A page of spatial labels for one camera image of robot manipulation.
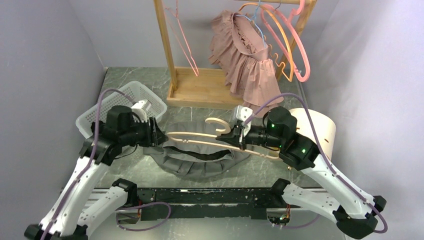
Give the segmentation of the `pink pleated skirt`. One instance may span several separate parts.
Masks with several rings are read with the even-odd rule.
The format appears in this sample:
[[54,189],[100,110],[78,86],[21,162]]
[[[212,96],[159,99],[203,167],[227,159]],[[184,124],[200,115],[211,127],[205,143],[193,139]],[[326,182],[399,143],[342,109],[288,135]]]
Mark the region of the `pink pleated skirt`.
[[223,70],[230,95],[241,98],[242,105],[252,109],[257,118],[263,117],[282,102],[279,98],[260,109],[281,93],[268,47],[238,12],[223,10],[211,21],[211,28],[209,63]]

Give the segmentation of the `grey skirt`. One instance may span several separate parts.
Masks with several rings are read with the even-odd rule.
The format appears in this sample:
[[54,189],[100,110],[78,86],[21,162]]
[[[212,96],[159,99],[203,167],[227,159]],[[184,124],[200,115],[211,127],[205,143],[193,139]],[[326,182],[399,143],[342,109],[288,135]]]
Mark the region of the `grey skirt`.
[[[194,132],[216,135],[217,123],[204,120],[175,122],[166,127],[168,132]],[[176,142],[171,139],[157,147],[143,148],[143,154],[152,157],[156,164],[176,176],[206,179],[221,175],[251,155],[233,149]]]

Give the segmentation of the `thin pink wire hanger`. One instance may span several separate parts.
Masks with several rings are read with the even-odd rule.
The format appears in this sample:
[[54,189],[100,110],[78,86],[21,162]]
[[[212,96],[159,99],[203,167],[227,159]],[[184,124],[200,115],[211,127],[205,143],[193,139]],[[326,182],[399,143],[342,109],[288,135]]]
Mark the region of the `thin pink wire hanger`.
[[185,32],[184,32],[184,28],[180,22],[180,18],[179,18],[179,1],[176,0],[175,1],[175,9],[172,10],[171,7],[165,7],[165,10],[167,10],[176,20],[176,24],[179,28],[179,35],[177,34],[176,30],[171,26],[171,30],[175,36],[175,39],[177,40],[177,43],[180,47],[180,49],[182,50],[183,55],[185,56],[192,72],[194,73],[194,75],[196,77],[199,76],[200,72],[199,72],[199,68],[197,66],[197,63],[193,57],[192,51],[191,51],[191,47],[190,44],[186,38]]

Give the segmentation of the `blue wire hanger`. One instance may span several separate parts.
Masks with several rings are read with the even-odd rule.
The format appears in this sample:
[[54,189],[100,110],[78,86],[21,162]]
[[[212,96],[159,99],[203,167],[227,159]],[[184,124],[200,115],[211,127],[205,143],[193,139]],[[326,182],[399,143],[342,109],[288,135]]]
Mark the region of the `blue wire hanger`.
[[240,12],[234,12],[231,19],[231,34],[234,46],[242,54],[252,56],[253,54],[267,54],[268,45],[265,42],[262,30],[256,24],[256,13],[260,8],[261,1],[258,1],[254,15],[249,17]]

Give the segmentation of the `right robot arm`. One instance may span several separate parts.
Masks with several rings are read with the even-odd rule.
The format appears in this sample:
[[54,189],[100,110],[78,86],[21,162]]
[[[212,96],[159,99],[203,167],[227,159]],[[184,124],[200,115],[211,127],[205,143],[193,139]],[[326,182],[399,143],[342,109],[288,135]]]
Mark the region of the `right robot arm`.
[[335,167],[331,161],[335,134],[336,125],[328,116],[279,106],[263,116],[261,126],[243,126],[238,120],[230,132],[217,139],[239,149],[247,145],[277,148],[285,164],[309,176],[327,195],[279,179],[272,186],[270,202],[275,207],[287,203],[315,212],[345,235],[360,240],[376,232],[387,202],[360,189]]

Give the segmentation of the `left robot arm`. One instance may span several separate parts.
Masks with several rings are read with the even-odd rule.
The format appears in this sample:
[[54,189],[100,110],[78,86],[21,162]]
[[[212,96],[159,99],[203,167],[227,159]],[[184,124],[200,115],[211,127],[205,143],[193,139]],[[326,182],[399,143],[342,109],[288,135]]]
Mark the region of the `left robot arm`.
[[94,122],[94,134],[79,152],[74,172],[58,200],[38,224],[29,225],[29,240],[87,240],[119,208],[141,205],[135,183],[119,178],[89,208],[85,205],[97,182],[125,147],[158,147],[168,140],[156,119],[142,119],[142,109],[113,106],[105,122]]

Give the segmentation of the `beige wooden hanger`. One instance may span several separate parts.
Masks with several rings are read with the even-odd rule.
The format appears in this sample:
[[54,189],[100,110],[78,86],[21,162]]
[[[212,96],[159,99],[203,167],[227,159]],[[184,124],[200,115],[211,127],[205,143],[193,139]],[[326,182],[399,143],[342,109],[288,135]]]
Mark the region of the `beige wooden hanger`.
[[216,128],[215,134],[199,133],[199,132],[189,132],[189,131],[170,131],[166,135],[169,140],[183,143],[183,144],[193,144],[193,145],[205,145],[210,147],[219,147],[227,150],[233,150],[240,153],[245,153],[253,156],[258,156],[261,158],[269,160],[278,160],[278,152],[276,150],[269,150],[267,153],[261,153],[249,149],[240,149],[238,147],[229,145],[228,143],[217,143],[216,138],[222,134],[228,134],[231,131],[230,125],[228,122],[216,118],[209,117],[204,121],[206,124],[218,124],[222,128]]

